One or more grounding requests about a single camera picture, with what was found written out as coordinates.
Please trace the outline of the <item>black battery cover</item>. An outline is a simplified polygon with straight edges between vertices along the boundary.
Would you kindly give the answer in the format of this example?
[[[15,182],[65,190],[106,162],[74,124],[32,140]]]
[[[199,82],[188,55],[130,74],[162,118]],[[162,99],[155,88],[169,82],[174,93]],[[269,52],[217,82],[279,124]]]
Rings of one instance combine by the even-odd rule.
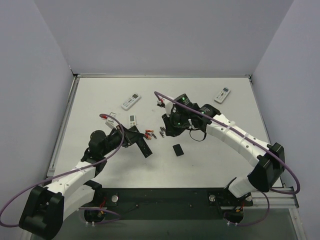
[[[175,145],[172,146],[172,148],[173,148],[173,150],[175,152],[175,155],[177,157],[180,157],[180,156],[184,155],[184,151],[183,151],[183,149],[182,149],[180,144],[175,144]]]

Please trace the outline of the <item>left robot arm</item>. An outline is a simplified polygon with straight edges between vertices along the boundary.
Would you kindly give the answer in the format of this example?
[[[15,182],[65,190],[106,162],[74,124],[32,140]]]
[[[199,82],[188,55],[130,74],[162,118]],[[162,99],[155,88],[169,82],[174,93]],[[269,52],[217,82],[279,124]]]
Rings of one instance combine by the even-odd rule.
[[[18,226],[45,240],[53,239],[64,220],[83,205],[101,203],[101,186],[93,179],[104,169],[106,155],[115,154],[121,147],[137,145],[145,158],[152,151],[144,140],[144,134],[133,126],[118,126],[109,134],[102,130],[91,133],[88,148],[77,165],[69,172],[51,179],[46,186],[32,188],[20,217]]]

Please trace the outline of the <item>black remote control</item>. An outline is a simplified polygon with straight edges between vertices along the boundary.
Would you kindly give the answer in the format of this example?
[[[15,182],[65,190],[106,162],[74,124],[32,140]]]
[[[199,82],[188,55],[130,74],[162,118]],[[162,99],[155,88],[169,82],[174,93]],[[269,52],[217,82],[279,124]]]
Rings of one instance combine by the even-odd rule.
[[[140,138],[136,142],[136,144],[139,147],[140,151],[142,152],[142,154],[145,158],[148,158],[149,156],[151,156],[153,154],[153,152],[151,151],[148,144],[145,142],[145,140],[143,138]]]

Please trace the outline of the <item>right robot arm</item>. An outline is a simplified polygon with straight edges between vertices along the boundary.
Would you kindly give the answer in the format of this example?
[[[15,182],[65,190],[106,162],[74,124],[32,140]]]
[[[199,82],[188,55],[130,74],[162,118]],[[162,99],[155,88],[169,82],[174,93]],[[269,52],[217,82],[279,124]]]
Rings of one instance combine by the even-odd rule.
[[[253,137],[212,105],[192,103],[185,93],[173,101],[159,98],[157,105],[165,108],[162,119],[167,136],[177,137],[185,130],[202,131],[219,139],[248,161],[252,171],[247,176],[235,177],[226,186],[235,198],[242,198],[255,190],[269,192],[284,172],[285,151],[282,145]]]

